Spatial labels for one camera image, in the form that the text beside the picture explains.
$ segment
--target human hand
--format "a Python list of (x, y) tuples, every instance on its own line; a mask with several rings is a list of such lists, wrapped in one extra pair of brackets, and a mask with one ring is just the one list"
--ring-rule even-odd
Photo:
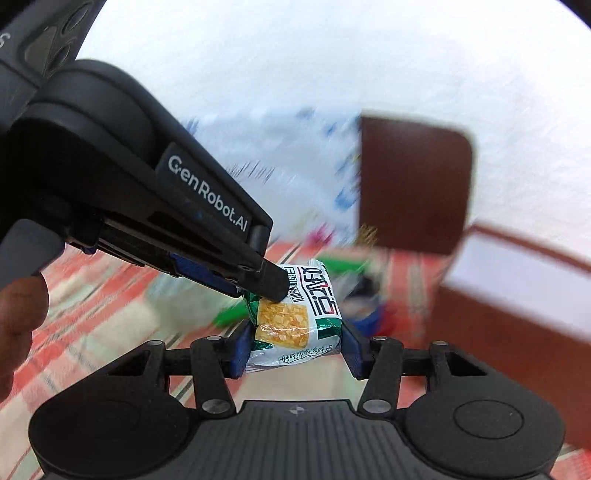
[(19, 278), (0, 290), (0, 401), (10, 395), (14, 371), (26, 360), (33, 330), (43, 323), (48, 308), (41, 274)]

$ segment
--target cracker image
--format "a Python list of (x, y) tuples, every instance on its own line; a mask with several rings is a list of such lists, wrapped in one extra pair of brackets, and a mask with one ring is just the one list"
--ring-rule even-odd
[(305, 305), (261, 299), (256, 322), (256, 340), (287, 348), (304, 348), (308, 344), (310, 324)]

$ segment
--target screw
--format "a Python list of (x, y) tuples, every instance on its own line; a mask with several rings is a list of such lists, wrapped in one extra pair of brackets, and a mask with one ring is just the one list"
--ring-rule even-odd
[(213, 398), (211, 400), (206, 400), (201, 405), (203, 411), (210, 413), (212, 415), (219, 415), (220, 413), (225, 413), (230, 410), (230, 404), (219, 398)]
[(389, 401), (381, 400), (379, 398), (366, 400), (363, 402), (363, 405), (361, 406), (367, 413), (374, 413), (377, 415), (387, 413), (392, 409), (392, 405)]

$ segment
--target table surface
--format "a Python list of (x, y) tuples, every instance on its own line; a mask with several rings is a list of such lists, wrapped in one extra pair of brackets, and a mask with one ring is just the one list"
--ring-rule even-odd
[[(318, 247), (277, 243), (267, 257), (301, 264), (318, 253)], [(366, 248), (331, 249), (331, 253), (370, 260), (371, 268), (382, 274), (382, 295), (390, 312), (380, 333), (400, 338), (407, 347), (418, 346), (446, 258)], [(27, 424), (46, 399), (146, 340), (162, 339), (168, 348), (184, 348), (195, 338), (220, 333), (211, 325), (189, 333), (175, 331), (178, 323), (167, 322), (151, 298), (154, 289), (150, 286), (160, 275), (100, 252), (87, 256), (71, 247), (47, 268), (48, 318), (34, 332), (31, 355), (15, 374), (11, 396), (0, 404), (0, 479), (33, 480), (42, 475), (28, 443)], [(350, 398), (356, 404), (365, 382), (350, 376), (340, 356), (328, 356), (245, 374), (228, 384), (239, 407), (250, 398)], [(405, 379), (399, 406), (409, 405), (423, 392)], [(192, 379), (172, 377), (170, 394), (193, 406)], [(558, 480), (587, 479), (590, 459), (582, 450), (569, 452), (558, 460), (553, 474)]]

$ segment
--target green snack wrapper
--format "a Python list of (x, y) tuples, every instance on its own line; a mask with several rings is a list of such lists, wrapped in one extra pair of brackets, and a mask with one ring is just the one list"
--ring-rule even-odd
[(290, 289), (279, 303), (245, 294), (256, 325), (246, 371), (300, 364), (340, 350), (341, 315), (324, 264), (279, 265), (290, 279)]

